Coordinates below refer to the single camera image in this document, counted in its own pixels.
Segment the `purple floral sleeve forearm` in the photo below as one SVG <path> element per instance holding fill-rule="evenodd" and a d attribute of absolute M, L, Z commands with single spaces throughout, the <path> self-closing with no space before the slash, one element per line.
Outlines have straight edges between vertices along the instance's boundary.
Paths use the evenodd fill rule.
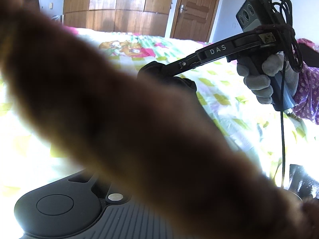
<path fill-rule="evenodd" d="M 306 38 L 300 38 L 297 42 L 318 52 L 318 44 Z M 318 68 L 309 67 L 304 61 L 294 101 L 296 106 L 292 109 L 293 113 L 318 125 Z"/>

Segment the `grey gloved right hand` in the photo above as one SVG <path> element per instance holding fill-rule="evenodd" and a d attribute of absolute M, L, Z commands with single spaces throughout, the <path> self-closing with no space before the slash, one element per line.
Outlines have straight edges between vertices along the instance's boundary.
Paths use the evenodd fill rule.
<path fill-rule="evenodd" d="M 271 104 L 273 102 L 271 96 L 274 89 L 271 86 L 270 77 L 274 77 L 279 72 L 283 73 L 283 70 L 285 70 L 284 80 L 288 91 L 292 97 L 295 95 L 299 73 L 292 69 L 289 62 L 284 59 L 283 53 L 269 56 L 262 64 L 262 70 L 264 74 L 252 75 L 247 66 L 237 63 L 237 73 L 244 77 L 245 85 L 256 96 L 260 104 Z"/>

